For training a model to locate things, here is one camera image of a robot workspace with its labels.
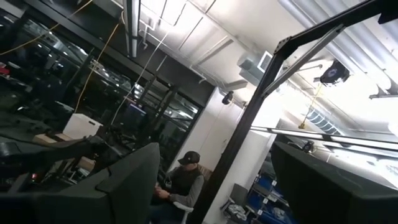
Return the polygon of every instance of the black metal frame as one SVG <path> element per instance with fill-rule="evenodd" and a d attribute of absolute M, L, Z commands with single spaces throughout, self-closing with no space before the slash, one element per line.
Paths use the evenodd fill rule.
<path fill-rule="evenodd" d="M 252 122 L 256 117 L 262 103 L 269 94 L 262 95 L 265 89 L 275 80 L 283 61 L 289 57 L 298 47 L 325 36 L 329 31 L 338 26 L 349 27 L 372 16 L 384 13 L 387 1 L 367 0 L 347 11 L 344 11 L 314 27 L 305 30 L 295 36 L 281 40 L 260 84 L 258 85 L 253 97 L 242 115 L 231 140 L 224 150 L 213 174 L 211 175 L 206 187 L 201 191 L 195 209 L 191 214 L 189 223 L 201 224 L 213 203 L 218 190 L 223 183 L 229 168 L 231 167 L 236 155 L 238 154 L 246 135 L 248 134 Z"/>

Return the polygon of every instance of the white pillar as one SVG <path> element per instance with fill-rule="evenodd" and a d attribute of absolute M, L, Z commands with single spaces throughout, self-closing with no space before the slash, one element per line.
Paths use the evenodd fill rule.
<path fill-rule="evenodd" d="M 252 125 L 274 128 L 277 126 L 281 115 L 279 95 L 274 93 L 264 101 Z M 227 201 L 234 184 L 242 185 L 247 189 L 250 188 L 274 143 L 275 137 L 274 134 L 257 131 L 248 133 L 206 214 L 205 223 L 226 223 L 220 212 L 220 207 Z"/>
<path fill-rule="evenodd" d="M 178 166 L 177 159 L 186 152 L 195 151 L 200 154 L 200 165 L 214 170 L 242 113 L 233 103 L 222 104 L 223 98 L 216 88 L 170 169 Z"/>

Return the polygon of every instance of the black baseball cap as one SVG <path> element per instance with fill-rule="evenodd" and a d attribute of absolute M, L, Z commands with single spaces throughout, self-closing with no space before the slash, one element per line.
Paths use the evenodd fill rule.
<path fill-rule="evenodd" d="M 179 159 L 178 162 L 184 166 L 188 164 L 198 163 L 199 160 L 200 160 L 199 153 L 194 151 L 189 151 L 185 153 L 184 157 L 182 159 Z"/>

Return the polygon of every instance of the cable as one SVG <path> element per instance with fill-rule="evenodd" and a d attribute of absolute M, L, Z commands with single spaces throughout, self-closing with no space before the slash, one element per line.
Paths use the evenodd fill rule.
<path fill-rule="evenodd" d="M 72 16 L 74 16 L 76 13 L 80 12 L 80 11 L 81 11 L 82 9 L 84 9 L 87 5 L 89 5 L 92 1 L 93 1 L 93 0 L 89 0 L 88 3 L 84 4 L 84 5 L 83 5 L 82 7 L 80 7 L 78 10 L 76 10 L 73 14 L 70 14 L 69 16 L 67 16 L 67 19 L 70 19 L 70 18 L 71 18 Z M 43 34 L 40 34 L 38 37 L 36 37 L 36 38 L 34 38 L 34 39 L 32 39 L 32 40 L 30 40 L 30 41 L 24 43 L 24 44 L 21 44 L 21 45 L 18 46 L 18 47 L 14 47 L 14 48 L 11 49 L 11 50 L 8 50 L 8 51 L 6 51 L 6 52 L 0 53 L 0 56 L 5 55 L 5 54 L 8 54 L 8 53 L 10 53 L 10 52 L 12 52 L 12 51 L 14 51 L 14 50 L 17 50 L 17 49 L 19 49 L 19 48 L 21 48 L 21 47 L 23 47 L 23 46 L 26 46 L 26 45 L 28 45 L 28 44 L 30 44 L 30 43 L 32 43 L 32 42 L 35 42 L 36 40 L 40 39 L 40 38 L 41 38 L 42 36 L 44 36 L 45 34 L 48 34 L 51 30 L 54 30 L 55 28 L 57 28 L 59 25 L 60 25 L 60 24 L 57 23 L 55 26 L 51 27 L 49 30 L 47 30 L 47 31 L 44 32 Z"/>
<path fill-rule="evenodd" d="M 305 121 L 307 120 L 307 116 L 310 114 L 311 108 L 312 108 L 313 104 L 315 103 L 315 100 L 317 99 L 319 93 L 321 92 L 322 86 L 323 86 L 322 83 L 319 83 L 317 93 L 313 97 L 311 105 L 308 107 L 308 112 L 305 115 L 303 122 L 298 126 L 299 129 L 304 129 L 305 128 Z"/>
<path fill-rule="evenodd" d="M 77 111 L 77 109 L 78 109 L 78 107 L 79 107 L 81 97 L 83 96 L 83 93 L 84 93 L 84 91 L 86 90 L 86 86 L 87 86 L 87 84 L 88 84 L 88 81 L 90 80 L 90 77 L 91 77 L 91 75 L 92 75 L 93 72 L 94 72 L 94 69 L 98 66 L 98 63 L 99 63 L 99 61 L 100 61 L 100 58 L 101 58 L 102 54 L 104 53 L 106 47 L 107 47 L 108 44 L 109 44 L 109 41 L 111 41 L 111 39 L 112 39 L 114 33 L 116 32 L 116 30 L 118 29 L 119 25 L 120 25 L 120 24 L 118 23 L 118 24 L 116 24 L 116 26 L 114 27 L 114 29 L 113 29 L 113 31 L 112 31 L 112 34 L 111 34 L 111 35 L 109 36 L 109 38 L 108 38 L 108 41 L 106 41 L 105 46 L 102 48 L 101 53 L 99 53 L 99 56 L 98 56 L 98 58 L 97 58 L 97 60 L 96 60 L 97 63 L 96 63 L 95 65 L 93 65 L 93 68 L 91 69 L 90 74 L 88 74 L 86 83 L 85 83 L 83 89 L 81 90 L 79 99 L 77 100 L 77 104 L 76 104 L 76 108 L 75 108 L 75 113 L 76 113 L 76 111 Z"/>
<path fill-rule="evenodd" d="M 163 41 L 166 39 L 166 37 L 168 36 L 168 34 L 170 33 L 170 31 L 171 31 L 171 29 L 169 29 L 169 30 L 167 31 L 167 33 L 164 35 L 163 39 L 160 40 L 159 44 L 156 46 L 155 50 L 152 52 L 152 54 L 150 55 L 150 57 L 149 57 L 147 63 L 145 64 L 144 68 L 142 69 L 142 72 L 141 72 L 141 74 L 139 75 L 137 81 L 136 81 L 136 82 L 134 83 L 134 85 L 131 87 L 131 89 L 130 89 L 130 91 L 127 93 L 127 95 L 124 96 L 122 102 L 120 103 L 118 109 L 116 110 L 116 112 L 115 112 L 115 114 L 114 114 L 114 116 L 113 116 L 111 125 L 114 123 L 114 120 L 116 119 L 116 116 L 118 115 L 119 110 L 120 110 L 120 108 L 122 107 L 123 103 L 126 102 L 127 97 L 128 97 L 128 96 L 132 93 L 132 91 L 135 89 L 135 87 L 136 87 L 138 81 L 141 79 L 142 75 L 144 74 L 145 70 L 147 69 L 148 64 L 149 64 L 150 60 L 152 59 L 152 57 L 154 56 L 155 52 L 156 52 L 157 49 L 163 44 Z"/>

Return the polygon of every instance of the man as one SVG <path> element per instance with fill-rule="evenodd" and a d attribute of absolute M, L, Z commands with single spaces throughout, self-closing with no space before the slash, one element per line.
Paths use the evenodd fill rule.
<path fill-rule="evenodd" d="M 182 221 L 184 211 L 173 205 L 173 202 L 188 207 L 195 205 L 205 181 L 198 168 L 199 160 L 197 152 L 187 152 L 178 160 L 181 166 L 166 175 L 166 185 L 163 188 L 155 186 L 155 198 L 160 200 L 160 204 L 151 205 L 147 223 Z"/>

